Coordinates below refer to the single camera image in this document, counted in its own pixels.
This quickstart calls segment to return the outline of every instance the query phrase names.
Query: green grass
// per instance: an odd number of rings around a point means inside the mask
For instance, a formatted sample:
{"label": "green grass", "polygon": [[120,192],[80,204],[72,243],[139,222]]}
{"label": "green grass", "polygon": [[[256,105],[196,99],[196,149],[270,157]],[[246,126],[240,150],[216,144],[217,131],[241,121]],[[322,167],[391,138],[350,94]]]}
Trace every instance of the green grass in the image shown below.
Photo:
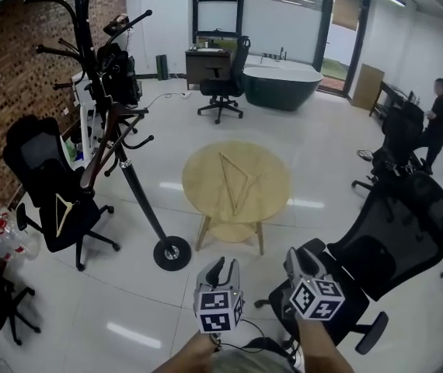
{"label": "green grass", "polygon": [[322,75],[329,78],[338,78],[346,80],[347,69],[339,61],[324,58],[322,63]]}

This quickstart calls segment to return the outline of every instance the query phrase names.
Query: black coat rack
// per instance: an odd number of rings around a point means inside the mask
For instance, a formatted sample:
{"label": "black coat rack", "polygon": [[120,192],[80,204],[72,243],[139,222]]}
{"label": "black coat rack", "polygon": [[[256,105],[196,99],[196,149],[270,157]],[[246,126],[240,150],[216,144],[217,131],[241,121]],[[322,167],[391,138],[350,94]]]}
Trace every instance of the black coat rack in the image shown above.
{"label": "black coat rack", "polygon": [[[148,113],[147,109],[128,109],[124,105],[118,102],[114,102],[111,96],[106,94],[106,90],[103,87],[102,77],[106,74],[107,68],[103,67],[103,62],[99,62],[96,56],[96,49],[93,45],[92,34],[90,33],[89,23],[89,3],[90,0],[75,0],[75,10],[64,0],[25,0],[25,4],[38,3],[38,2],[53,2],[62,5],[69,13],[73,22],[73,29],[75,31],[76,46],[72,46],[65,40],[59,39],[59,43],[66,46],[67,50],[58,50],[56,48],[45,47],[40,45],[37,48],[38,54],[53,54],[63,57],[73,58],[80,63],[83,70],[83,76],[85,73],[89,77],[90,81],[90,93],[92,98],[96,101],[96,111],[103,118],[106,123],[103,140],[97,150],[96,155],[89,163],[85,172],[82,175],[80,187],[85,191],[92,193],[93,187],[96,181],[96,177],[102,170],[106,162],[109,160],[112,154],[116,154],[120,167],[123,170],[123,174],[128,181],[132,192],[137,198],[137,202],[140,204],[145,216],[149,220],[151,226],[154,228],[159,242],[154,248],[154,260],[163,269],[169,271],[177,271],[184,268],[190,261],[191,250],[189,243],[178,236],[166,236],[161,224],[152,210],[145,192],[142,189],[141,183],[137,178],[134,167],[131,164],[131,160],[125,153],[126,144],[124,139],[128,133],[137,125],[138,121],[143,119],[145,114]],[[152,15],[152,11],[148,10],[138,18],[130,21],[126,26],[120,29],[119,32],[114,34],[106,43],[104,48],[113,43],[113,41],[122,33],[129,30],[133,25],[139,23],[143,19]],[[64,87],[72,87],[71,83],[54,84],[54,89],[61,89]],[[134,120],[131,125],[123,132],[120,131],[118,120],[121,118],[132,118]],[[112,144],[110,150],[106,151],[108,142]]]}

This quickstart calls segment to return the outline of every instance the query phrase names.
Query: round wooden table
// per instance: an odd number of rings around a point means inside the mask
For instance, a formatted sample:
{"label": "round wooden table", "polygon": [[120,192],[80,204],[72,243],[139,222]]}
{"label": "round wooden table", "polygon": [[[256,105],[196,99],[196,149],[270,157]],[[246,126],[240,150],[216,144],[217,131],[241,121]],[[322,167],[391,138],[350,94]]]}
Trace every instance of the round wooden table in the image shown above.
{"label": "round wooden table", "polygon": [[225,242],[256,233],[263,255],[261,222],[288,202],[291,177],[273,153],[244,141],[223,141],[195,152],[183,168],[187,199],[203,213],[196,251],[209,230]]}

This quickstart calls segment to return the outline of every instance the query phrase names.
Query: black shirt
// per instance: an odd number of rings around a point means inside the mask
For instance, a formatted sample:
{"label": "black shirt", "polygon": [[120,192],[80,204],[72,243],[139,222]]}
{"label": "black shirt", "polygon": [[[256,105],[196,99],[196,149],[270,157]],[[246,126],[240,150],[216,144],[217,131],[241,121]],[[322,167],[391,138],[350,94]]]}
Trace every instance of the black shirt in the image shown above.
{"label": "black shirt", "polygon": [[443,139],[443,95],[434,101],[432,112],[436,114],[436,118],[429,120],[427,132],[431,137]]}

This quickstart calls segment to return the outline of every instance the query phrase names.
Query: door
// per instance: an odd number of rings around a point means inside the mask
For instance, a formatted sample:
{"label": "door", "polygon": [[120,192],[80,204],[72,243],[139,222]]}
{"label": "door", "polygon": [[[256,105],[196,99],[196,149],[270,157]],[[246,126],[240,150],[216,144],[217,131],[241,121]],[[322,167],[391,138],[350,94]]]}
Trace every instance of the door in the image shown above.
{"label": "door", "polygon": [[313,65],[323,75],[319,89],[342,96],[349,92],[365,35],[369,2],[329,0],[330,15],[325,16],[328,23],[323,24],[317,43],[319,56]]}

